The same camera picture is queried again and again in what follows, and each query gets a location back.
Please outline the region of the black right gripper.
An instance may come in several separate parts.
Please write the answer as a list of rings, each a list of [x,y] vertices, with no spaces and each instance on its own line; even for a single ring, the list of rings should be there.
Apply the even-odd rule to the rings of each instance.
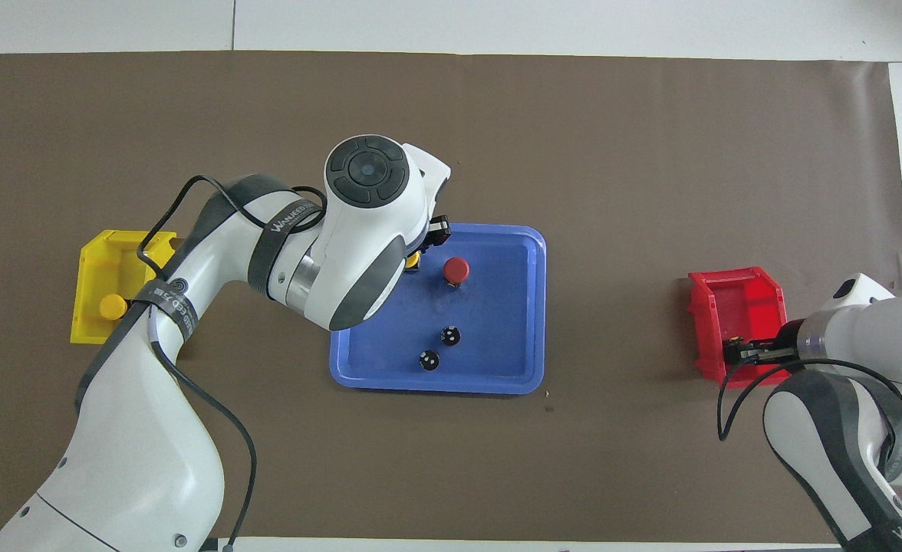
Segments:
[[[736,349],[727,353],[727,366],[738,364],[771,364],[787,363],[797,360],[798,333],[804,325],[803,320],[790,320],[785,323],[774,339],[745,340],[736,338]]]

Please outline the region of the blue plastic tray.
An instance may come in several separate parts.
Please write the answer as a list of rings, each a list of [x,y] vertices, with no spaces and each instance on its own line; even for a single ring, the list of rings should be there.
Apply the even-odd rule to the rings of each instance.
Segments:
[[[524,395],[545,376],[547,245],[521,225],[454,223],[445,244],[403,275],[368,321],[331,335],[329,371],[343,386],[371,390]],[[471,276],[444,282],[442,267],[461,256]],[[461,342],[439,335],[453,325]],[[437,370],[417,363],[440,355]]]

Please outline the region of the red plastic bin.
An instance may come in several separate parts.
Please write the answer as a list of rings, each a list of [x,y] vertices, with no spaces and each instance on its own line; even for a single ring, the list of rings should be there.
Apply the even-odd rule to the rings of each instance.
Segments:
[[[690,272],[690,303],[697,343],[694,366],[719,385],[732,361],[725,343],[736,337],[760,341],[777,336],[788,322],[781,286],[761,267]]]

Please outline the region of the brown paper table mat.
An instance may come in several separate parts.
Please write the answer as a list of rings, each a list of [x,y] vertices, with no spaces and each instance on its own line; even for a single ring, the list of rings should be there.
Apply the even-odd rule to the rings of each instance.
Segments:
[[[68,341],[79,249],[201,173],[321,186],[359,133],[450,165],[452,221],[543,234],[545,380],[348,389],[326,332],[229,285],[179,366],[257,444],[244,534],[832,541],[762,434],[768,388],[718,441],[687,274],[763,267],[791,317],[858,271],[902,289],[885,65],[259,51],[0,56],[0,527],[96,356]]]

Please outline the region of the yellow plastic bin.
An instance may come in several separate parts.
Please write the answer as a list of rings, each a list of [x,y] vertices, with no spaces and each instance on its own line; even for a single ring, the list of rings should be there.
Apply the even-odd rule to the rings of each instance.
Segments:
[[[97,312],[105,294],[133,297],[156,278],[152,267],[137,255],[146,231],[108,229],[81,248],[70,343],[105,343],[122,318],[105,320]]]

